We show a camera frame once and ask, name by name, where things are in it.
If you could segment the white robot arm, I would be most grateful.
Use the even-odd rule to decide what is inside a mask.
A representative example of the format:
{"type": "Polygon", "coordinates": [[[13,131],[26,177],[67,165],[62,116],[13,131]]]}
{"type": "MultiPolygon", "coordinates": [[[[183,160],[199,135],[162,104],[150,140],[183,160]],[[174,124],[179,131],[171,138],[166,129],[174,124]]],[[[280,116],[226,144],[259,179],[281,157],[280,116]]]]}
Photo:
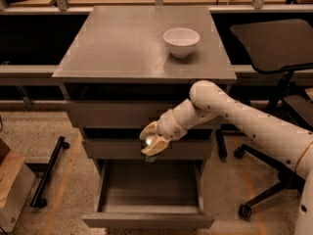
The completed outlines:
{"type": "Polygon", "coordinates": [[[281,182],[241,205],[239,216],[249,219],[254,205],[284,188],[294,187],[301,194],[294,235],[313,235],[313,133],[229,97],[211,81],[194,83],[189,99],[144,128],[140,133],[146,143],[142,153],[156,156],[192,127],[215,117],[225,118],[266,150],[262,154],[243,145],[235,151],[236,157],[248,152],[286,173],[281,182]]]}

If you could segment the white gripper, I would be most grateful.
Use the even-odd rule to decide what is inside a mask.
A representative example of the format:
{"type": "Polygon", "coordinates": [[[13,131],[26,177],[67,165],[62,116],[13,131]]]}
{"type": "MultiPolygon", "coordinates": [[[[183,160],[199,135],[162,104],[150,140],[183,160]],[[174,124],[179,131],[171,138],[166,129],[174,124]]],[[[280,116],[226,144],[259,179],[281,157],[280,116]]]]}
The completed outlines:
{"type": "Polygon", "coordinates": [[[140,133],[141,140],[153,140],[157,138],[155,148],[161,153],[165,150],[169,141],[177,141],[187,133],[187,130],[178,122],[172,110],[166,111],[157,121],[148,124],[140,133]]]}

